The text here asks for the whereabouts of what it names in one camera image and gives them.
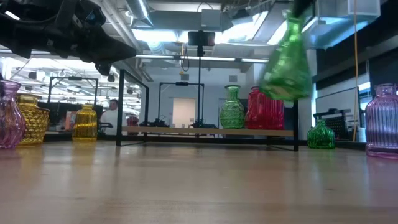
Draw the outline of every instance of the white shirt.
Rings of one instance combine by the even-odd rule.
[[[105,128],[106,135],[116,135],[116,130],[118,128],[118,110],[107,110],[102,113],[101,122],[111,123],[113,126],[113,128]],[[124,113],[122,116],[122,126],[127,126],[126,114]]]

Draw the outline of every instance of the doorway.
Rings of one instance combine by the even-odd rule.
[[[176,128],[190,128],[195,122],[196,99],[173,98],[172,126]]]

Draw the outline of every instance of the glass vase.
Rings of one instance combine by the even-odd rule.
[[[239,129],[244,124],[244,108],[239,101],[239,89],[238,85],[228,85],[227,99],[221,108],[220,122],[225,129]]]
[[[72,139],[74,141],[96,141],[97,132],[97,114],[93,110],[93,105],[83,105],[83,108],[76,114]]]
[[[252,92],[248,96],[248,112],[244,119],[244,125],[247,129],[264,129],[266,124],[265,95],[260,93],[257,86],[251,89]]]
[[[14,149],[25,133],[25,120],[16,103],[18,82],[0,81],[0,149]]]
[[[317,125],[309,130],[307,142],[310,149],[334,149],[335,133],[326,126],[324,120],[319,120]]]
[[[303,44],[303,18],[287,15],[287,31],[261,72],[260,91],[272,99],[295,100],[311,92],[311,74]]]
[[[398,96],[396,86],[376,86],[376,97],[366,106],[366,154],[398,159]]]
[[[17,94],[17,104],[25,119],[25,135],[19,146],[33,146],[43,143],[44,133],[49,122],[49,109],[39,108],[37,100],[41,96]]]
[[[260,102],[266,114],[264,129],[283,130],[284,129],[284,101],[273,100],[264,95],[264,102]]]

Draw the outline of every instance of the yellow cable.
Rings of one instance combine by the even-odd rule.
[[[356,111],[358,104],[358,36],[356,30],[356,1],[354,0],[354,45],[355,45],[355,101],[354,101],[354,134],[353,134],[353,142],[355,142],[356,137]]]

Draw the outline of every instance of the yellow glass vase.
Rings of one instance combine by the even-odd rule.
[[[97,140],[97,114],[93,110],[93,105],[83,105],[83,108],[77,111],[72,139],[74,141]]]
[[[25,123],[25,135],[18,146],[34,146],[43,143],[44,133],[49,123],[49,109],[39,108],[37,100],[41,96],[32,94],[17,94],[17,104]]]

